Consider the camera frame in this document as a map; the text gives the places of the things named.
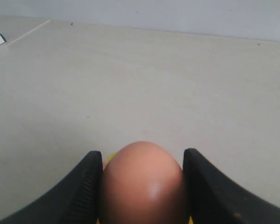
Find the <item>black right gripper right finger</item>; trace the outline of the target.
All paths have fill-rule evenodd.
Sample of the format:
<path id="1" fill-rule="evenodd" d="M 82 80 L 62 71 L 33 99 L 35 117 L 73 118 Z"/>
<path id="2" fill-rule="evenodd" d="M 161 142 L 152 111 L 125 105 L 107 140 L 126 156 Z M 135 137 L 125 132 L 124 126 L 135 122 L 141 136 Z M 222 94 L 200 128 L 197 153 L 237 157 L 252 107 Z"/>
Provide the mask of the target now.
<path id="1" fill-rule="evenodd" d="M 280 208 L 244 189 L 198 150 L 184 151 L 190 217 L 195 224 L 280 224 Z"/>

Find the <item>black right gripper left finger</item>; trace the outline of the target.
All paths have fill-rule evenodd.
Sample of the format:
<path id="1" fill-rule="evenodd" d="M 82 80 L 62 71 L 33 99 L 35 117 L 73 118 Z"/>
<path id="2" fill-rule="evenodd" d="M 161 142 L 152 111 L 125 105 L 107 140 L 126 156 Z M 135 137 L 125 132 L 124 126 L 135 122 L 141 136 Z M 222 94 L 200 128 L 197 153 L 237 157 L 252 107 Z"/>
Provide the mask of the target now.
<path id="1" fill-rule="evenodd" d="M 0 224 L 95 224 L 98 221 L 100 151 L 90 151 L 57 185 Z"/>

